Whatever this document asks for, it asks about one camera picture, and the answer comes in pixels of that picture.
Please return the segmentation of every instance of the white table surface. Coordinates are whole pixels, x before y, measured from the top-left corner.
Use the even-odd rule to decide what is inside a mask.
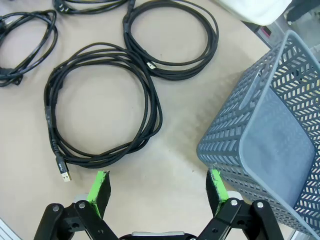
[[[137,0],[137,5],[144,0]],[[215,56],[197,76],[171,82],[153,77],[161,107],[161,131],[138,152],[103,170],[110,171],[111,198],[104,220],[120,237],[133,231],[185,231],[198,235],[212,218],[205,189],[206,166],[196,147],[241,73],[268,48],[244,24],[210,0],[197,0],[219,26]],[[0,14],[52,8],[50,0],[2,0]],[[69,165],[63,182],[50,148],[43,91],[55,66],[80,48],[107,42],[124,47],[122,17],[127,5],[97,15],[57,17],[59,38],[51,55],[25,74],[19,86],[0,89],[0,216],[24,240],[33,239],[50,203],[65,207],[87,193],[97,170]],[[13,31],[0,48],[0,66],[14,67],[38,44],[46,26],[32,21]],[[201,24],[171,8],[150,10],[132,27],[154,57],[182,62],[206,44]],[[60,91],[57,122],[75,147],[101,153],[131,140],[143,116],[137,79],[112,66],[83,67],[70,73]],[[285,227],[284,235],[290,229]],[[88,239],[77,233],[75,239]],[[228,239],[245,239],[231,231]]]

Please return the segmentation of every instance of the coiled black cable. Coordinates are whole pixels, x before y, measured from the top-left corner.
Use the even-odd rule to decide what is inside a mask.
[[[213,27],[211,26],[207,18],[204,17],[201,13],[199,13],[195,9],[185,4],[181,4],[178,2],[192,5],[206,12],[210,16],[210,18],[213,20],[215,30],[213,29]],[[136,8],[134,8],[134,6],[135,6],[135,0],[130,0],[127,14],[124,16],[122,21],[124,42],[126,47],[129,50],[132,50],[141,56],[145,64],[147,64],[148,70],[152,76],[156,76],[156,77],[171,80],[171,81],[188,79],[197,75],[213,58],[218,47],[219,29],[218,29],[217,21],[208,10],[204,9],[203,7],[197,4],[188,2],[186,0],[152,0],[152,1],[147,1],[137,6]],[[137,18],[137,16],[139,16],[140,14],[142,14],[147,10],[154,9],[154,8],[162,8],[162,7],[173,7],[173,8],[184,10],[192,14],[203,24],[207,32],[207,45],[205,47],[204,52],[199,57],[187,62],[161,61],[154,58],[150,54],[148,54],[134,39],[131,33],[131,27],[134,20]],[[197,63],[196,66],[193,66],[186,70],[167,70],[167,69],[161,69],[156,66],[156,64],[160,64],[164,66],[172,66],[172,67],[189,66],[195,63]]]
[[[6,24],[6,20],[14,16],[21,16],[13,22]],[[0,67],[0,87],[5,87],[9,84],[19,85],[23,79],[25,73],[34,69],[43,60],[45,60],[54,49],[58,40],[58,30],[55,26],[57,13],[54,10],[46,11],[34,11],[34,12],[13,12],[4,16],[0,16],[0,45],[3,43],[5,37],[14,29],[21,26],[22,24],[33,20],[41,19],[47,23],[44,36],[41,42],[36,48],[26,57],[18,66],[15,68],[2,68]],[[33,62],[36,55],[39,53],[41,48],[47,42],[48,38],[53,33],[53,40],[48,50],[36,61]]]
[[[128,0],[53,0],[53,6],[61,14],[100,14],[125,4]],[[97,7],[90,7],[86,9],[75,9],[68,3],[73,4],[103,4]]]
[[[92,65],[112,65],[131,71],[141,82],[145,97],[143,119],[133,140],[101,154],[86,153],[70,145],[60,135],[56,120],[58,93],[63,87],[67,74],[82,66]],[[115,163],[124,155],[143,148],[150,137],[160,130],[163,122],[158,95],[142,59],[132,51],[104,42],[93,43],[82,48],[53,70],[44,89],[44,106],[50,144],[61,174],[68,172],[65,163],[84,168],[102,168]]]

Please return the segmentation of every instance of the green tape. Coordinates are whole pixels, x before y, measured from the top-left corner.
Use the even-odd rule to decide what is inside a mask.
[[[91,190],[88,194],[87,197],[87,201],[94,207],[96,213],[98,214],[98,216],[101,218],[99,209],[98,209],[98,205],[97,205],[97,197],[98,197],[98,193],[100,191],[101,185],[104,182],[105,178],[107,176],[107,172],[106,171],[98,171],[96,177],[95,177],[95,181],[91,187]]]
[[[220,177],[220,172],[218,170],[213,169],[211,171],[211,178],[212,178],[213,185],[214,185],[216,192],[218,194],[218,197],[219,197],[219,206],[217,209],[217,213],[218,213],[220,211],[221,205],[228,200],[229,195],[228,195],[228,192],[227,192],[226,187],[224,185],[224,182],[222,181],[222,179]]]

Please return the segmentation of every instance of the blue-gray plastic basket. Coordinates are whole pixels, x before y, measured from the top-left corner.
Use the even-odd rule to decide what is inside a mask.
[[[209,168],[280,223],[320,234],[320,65],[299,36],[248,68],[197,147]]]

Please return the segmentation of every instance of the bolt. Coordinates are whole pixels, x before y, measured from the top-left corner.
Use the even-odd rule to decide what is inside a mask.
[[[86,204],[84,202],[79,203],[79,208],[83,209],[85,206],[86,206]]]
[[[237,202],[237,200],[231,200],[231,205],[232,206],[237,206],[238,205],[238,202]]]
[[[264,204],[262,202],[258,202],[256,205],[260,209],[264,207]]]
[[[57,212],[57,211],[59,210],[59,206],[58,206],[58,205],[53,206],[52,210],[53,210],[54,212]]]

